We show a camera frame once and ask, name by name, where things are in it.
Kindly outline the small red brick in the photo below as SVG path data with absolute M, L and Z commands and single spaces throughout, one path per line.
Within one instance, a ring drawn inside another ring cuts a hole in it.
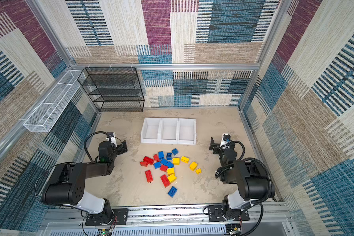
M 148 166 L 148 164 L 146 162 L 143 162 L 143 161 L 140 162 L 140 165 L 143 166 L 143 167 L 147 167 Z

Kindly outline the dark blue brick top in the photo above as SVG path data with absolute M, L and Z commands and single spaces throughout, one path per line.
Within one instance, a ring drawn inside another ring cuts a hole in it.
M 167 160 L 172 160 L 172 153 L 168 152 L 166 158 Z

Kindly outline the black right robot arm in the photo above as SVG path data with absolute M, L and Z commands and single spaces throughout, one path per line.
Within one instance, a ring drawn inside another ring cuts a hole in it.
M 245 157 L 245 146 L 222 134 L 220 143 L 210 139 L 209 150 L 218 156 L 220 167 L 214 177 L 223 184 L 235 184 L 237 190 L 224 197 L 221 217 L 226 221 L 239 220 L 247 210 L 275 196 L 270 170 L 260 160 Z

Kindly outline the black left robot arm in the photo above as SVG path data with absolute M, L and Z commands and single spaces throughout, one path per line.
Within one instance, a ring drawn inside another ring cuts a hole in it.
M 98 145 L 98 156 L 92 158 L 87 142 L 97 134 L 105 135 L 107 140 Z M 41 201 L 46 205 L 73 207 L 89 215 L 111 218 L 113 212 L 109 200 L 88 193 L 85 184 L 86 179 L 112 174 L 116 158 L 128 152 L 126 140 L 117 138 L 113 132 L 97 131 L 85 138 L 83 148 L 89 162 L 60 163 L 53 167 Z

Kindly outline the small yellow brick right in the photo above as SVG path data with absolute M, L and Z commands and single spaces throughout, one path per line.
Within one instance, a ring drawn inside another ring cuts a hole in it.
M 199 168 L 197 170 L 195 170 L 196 174 L 200 174 L 202 172 L 202 170 Z

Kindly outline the white three-compartment bin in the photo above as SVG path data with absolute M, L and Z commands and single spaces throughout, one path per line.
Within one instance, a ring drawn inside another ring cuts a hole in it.
M 195 145 L 196 128 L 195 119 L 144 118 L 141 143 Z

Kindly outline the blue brick bottom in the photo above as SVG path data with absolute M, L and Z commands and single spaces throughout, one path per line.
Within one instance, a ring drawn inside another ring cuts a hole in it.
M 176 189 L 174 186 L 172 186 L 171 189 L 170 189 L 169 192 L 168 192 L 168 195 L 169 195 L 171 198 L 173 198 L 173 197 L 175 196 L 176 192 L 177 192 L 177 189 Z

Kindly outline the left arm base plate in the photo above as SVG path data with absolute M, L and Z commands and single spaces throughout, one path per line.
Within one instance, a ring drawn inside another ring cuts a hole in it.
M 127 223 L 128 208 L 111 209 L 109 213 L 89 214 L 84 226 L 114 226 Z

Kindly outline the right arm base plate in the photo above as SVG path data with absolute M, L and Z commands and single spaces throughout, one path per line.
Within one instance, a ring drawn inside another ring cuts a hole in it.
M 222 205 L 208 205 L 204 208 L 204 214 L 210 222 L 250 220 L 249 214 L 244 210 L 233 210 Z

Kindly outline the aluminium front rail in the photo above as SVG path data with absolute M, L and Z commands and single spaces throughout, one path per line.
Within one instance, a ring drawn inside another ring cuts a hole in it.
M 236 217 L 224 216 L 219 204 L 160 205 L 160 206 L 119 206 L 113 207 L 118 226 L 166 226 L 189 224 L 246 224 L 263 222 L 292 221 L 285 202 L 264 202 L 244 210 Z

